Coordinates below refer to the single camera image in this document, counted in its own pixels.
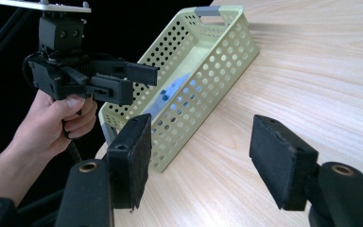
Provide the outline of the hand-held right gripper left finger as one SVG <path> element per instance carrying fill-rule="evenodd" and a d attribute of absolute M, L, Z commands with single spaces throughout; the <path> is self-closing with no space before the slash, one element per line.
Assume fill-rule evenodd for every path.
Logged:
<path fill-rule="evenodd" d="M 109 145 L 106 159 L 114 209 L 139 208 L 148 179 L 151 150 L 150 113 L 130 119 Z"/>

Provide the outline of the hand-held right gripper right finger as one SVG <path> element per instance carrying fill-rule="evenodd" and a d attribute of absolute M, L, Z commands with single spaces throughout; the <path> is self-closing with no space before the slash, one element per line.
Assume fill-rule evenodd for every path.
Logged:
<path fill-rule="evenodd" d="M 319 153 L 283 123 L 253 117 L 250 157 L 279 209 L 303 211 L 305 177 L 315 171 Z"/>

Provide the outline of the blue glove with dark dots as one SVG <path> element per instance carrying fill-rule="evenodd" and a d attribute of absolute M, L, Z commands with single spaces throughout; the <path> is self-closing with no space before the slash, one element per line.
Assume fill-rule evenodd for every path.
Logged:
<path fill-rule="evenodd" d="M 177 79 L 174 79 L 167 87 L 162 89 L 158 95 L 155 96 L 153 102 L 144 109 L 142 114 L 150 114 L 152 120 L 159 115 L 159 113 L 164 110 L 164 107 L 169 103 L 169 101 L 175 96 L 178 90 L 182 87 L 187 79 L 189 79 L 190 73 L 185 74 Z M 195 86 L 196 81 L 193 79 L 189 82 L 190 85 Z M 182 89 L 184 94 L 189 94 L 189 88 Z M 170 104 L 170 110 L 176 110 L 176 104 Z"/>

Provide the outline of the pale green perforated plastic basket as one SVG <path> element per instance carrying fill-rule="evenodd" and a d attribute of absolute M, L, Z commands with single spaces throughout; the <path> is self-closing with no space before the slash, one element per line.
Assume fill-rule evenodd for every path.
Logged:
<path fill-rule="evenodd" d="M 258 53 L 242 6 L 180 10 L 139 60 L 158 69 L 157 85 L 135 83 L 132 104 L 101 107 L 98 116 L 106 141 L 111 142 L 174 79 L 190 73 L 151 121 L 149 168 L 164 171 Z M 195 86 L 189 84 L 193 79 Z M 191 92 L 184 94 L 183 88 Z M 171 103 L 176 104 L 175 111 L 170 110 Z"/>

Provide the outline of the black stand post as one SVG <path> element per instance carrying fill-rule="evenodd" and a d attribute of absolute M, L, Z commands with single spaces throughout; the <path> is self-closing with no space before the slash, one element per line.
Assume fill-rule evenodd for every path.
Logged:
<path fill-rule="evenodd" d="M 16 9 L 0 29 L 0 53 L 20 30 L 28 16 L 26 9 Z"/>

